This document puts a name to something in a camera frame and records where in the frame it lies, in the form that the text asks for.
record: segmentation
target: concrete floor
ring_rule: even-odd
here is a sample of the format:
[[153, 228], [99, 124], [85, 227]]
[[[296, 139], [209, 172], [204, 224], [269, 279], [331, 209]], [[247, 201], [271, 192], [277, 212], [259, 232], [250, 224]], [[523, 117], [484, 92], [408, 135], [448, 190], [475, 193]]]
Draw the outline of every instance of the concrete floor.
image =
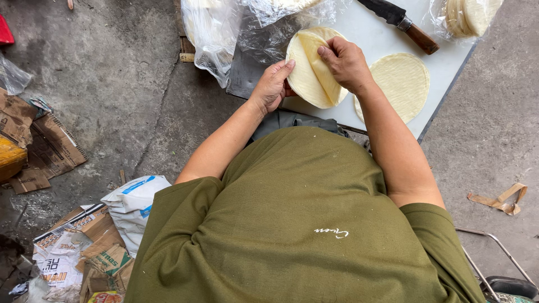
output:
[[[536, 0], [503, 5], [422, 143], [455, 224], [497, 235], [535, 281], [538, 9]], [[0, 11], [16, 37], [2, 47], [5, 56], [34, 75], [22, 97], [43, 96], [90, 156], [49, 189], [0, 190], [0, 233], [28, 248], [74, 206], [96, 203], [109, 182], [120, 184], [120, 169], [128, 178], [158, 174], [172, 182], [243, 102], [177, 61], [172, 0], [76, 0], [74, 11], [62, 0], [3, 0]], [[515, 182], [529, 186], [517, 216], [466, 199], [470, 191], [496, 197]], [[492, 240], [461, 239], [486, 276], [520, 277]]]

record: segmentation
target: wooden knife handle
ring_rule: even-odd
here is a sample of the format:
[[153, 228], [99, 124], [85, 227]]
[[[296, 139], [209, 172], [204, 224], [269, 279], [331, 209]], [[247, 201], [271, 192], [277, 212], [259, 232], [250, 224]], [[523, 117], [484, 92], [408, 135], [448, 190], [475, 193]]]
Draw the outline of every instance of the wooden knife handle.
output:
[[417, 25], [413, 24], [405, 31], [408, 37], [419, 46], [426, 54], [434, 54], [440, 49], [440, 45], [436, 43], [429, 35], [422, 31]]

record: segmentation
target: knife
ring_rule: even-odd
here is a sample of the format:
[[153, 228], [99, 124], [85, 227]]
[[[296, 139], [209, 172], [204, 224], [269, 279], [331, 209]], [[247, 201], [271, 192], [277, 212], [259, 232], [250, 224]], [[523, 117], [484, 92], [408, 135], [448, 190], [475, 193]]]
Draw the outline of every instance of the knife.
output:
[[434, 54], [440, 49], [429, 35], [412, 23], [406, 16], [406, 10], [385, 0], [358, 0], [378, 17], [382, 17], [388, 24], [396, 26], [405, 32], [426, 54]]

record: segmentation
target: gray cloth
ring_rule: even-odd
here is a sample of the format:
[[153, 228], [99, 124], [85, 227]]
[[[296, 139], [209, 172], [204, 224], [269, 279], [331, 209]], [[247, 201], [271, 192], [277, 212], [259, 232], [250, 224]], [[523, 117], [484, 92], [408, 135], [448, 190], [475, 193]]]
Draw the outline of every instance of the gray cloth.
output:
[[266, 135], [269, 135], [277, 129], [292, 126], [318, 127], [339, 136], [350, 138], [348, 133], [343, 130], [334, 119], [324, 120], [314, 116], [276, 110], [264, 117], [257, 130], [255, 130], [254, 134], [251, 136], [251, 139], [249, 139], [247, 145]]

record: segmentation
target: right hand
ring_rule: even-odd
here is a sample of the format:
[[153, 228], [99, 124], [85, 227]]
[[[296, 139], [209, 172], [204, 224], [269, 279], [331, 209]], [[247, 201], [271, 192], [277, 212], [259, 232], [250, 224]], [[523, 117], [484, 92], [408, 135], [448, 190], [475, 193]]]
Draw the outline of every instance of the right hand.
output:
[[361, 48], [338, 36], [327, 43], [331, 49], [320, 46], [317, 51], [337, 83], [352, 94], [359, 94], [375, 84]]

